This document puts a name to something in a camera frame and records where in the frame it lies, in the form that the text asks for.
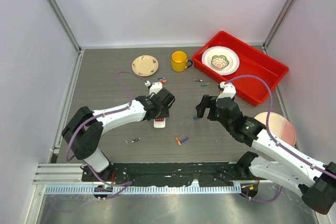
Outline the white remote control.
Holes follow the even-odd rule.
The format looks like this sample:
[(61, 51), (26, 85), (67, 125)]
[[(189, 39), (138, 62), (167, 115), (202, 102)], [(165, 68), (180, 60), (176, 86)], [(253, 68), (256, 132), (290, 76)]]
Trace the white remote control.
[(166, 122), (165, 118), (156, 118), (153, 121), (153, 127), (155, 129), (163, 129), (165, 128), (166, 125), (165, 122)]

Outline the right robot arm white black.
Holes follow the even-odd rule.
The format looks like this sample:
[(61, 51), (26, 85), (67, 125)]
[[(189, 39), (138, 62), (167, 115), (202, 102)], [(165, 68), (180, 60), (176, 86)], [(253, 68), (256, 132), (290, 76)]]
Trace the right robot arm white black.
[(198, 118), (209, 109), (207, 118), (219, 122), (238, 142), (276, 161), (252, 152), (245, 153), (237, 166), (242, 179), (252, 176), (270, 180), (298, 196), (315, 212), (326, 215), (335, 203), (335, 163), (324, 164), (290, 146), (270, 133), (258, 120), (245, 116), (230, 97), (204, 95), (196, 106)]

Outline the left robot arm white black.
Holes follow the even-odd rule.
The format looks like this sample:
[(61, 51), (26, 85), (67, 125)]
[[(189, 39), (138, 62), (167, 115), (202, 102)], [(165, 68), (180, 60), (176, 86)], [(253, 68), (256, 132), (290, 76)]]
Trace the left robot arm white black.
[(129, 103), (105, 110), (81, 107), (61, 133), (68, 144), (67, 161), (71, 160), (69, 152), (72, 151), (77, 160), (86, 164), (86, 172), (94, 180), (109, 181), (113, 165), (98, 148), (102, 135), (128, 123), (167, 118), (174, 102), (175, 96), (161, 88), (157, 93), (138, 96)]

